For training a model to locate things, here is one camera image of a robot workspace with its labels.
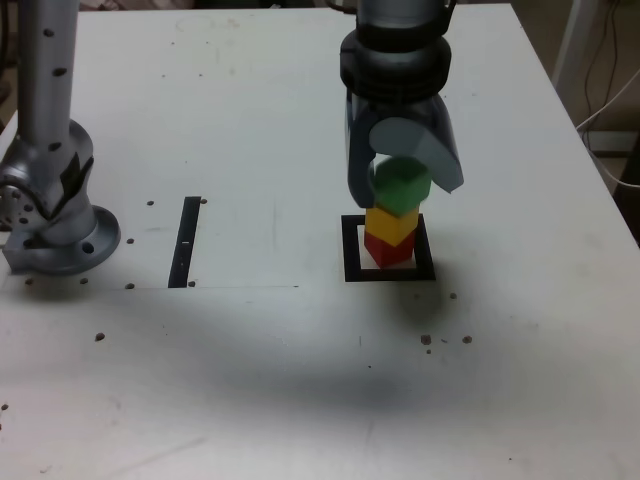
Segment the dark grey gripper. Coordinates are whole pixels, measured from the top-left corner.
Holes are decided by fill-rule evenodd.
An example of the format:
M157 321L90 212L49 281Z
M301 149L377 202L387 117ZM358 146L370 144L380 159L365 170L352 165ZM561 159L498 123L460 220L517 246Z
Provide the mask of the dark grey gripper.
M417 160L447 193L464 183L449 112L439 95L409 104L391 104L347 93L345 141L347 184L361 208L374 206L376 153Z

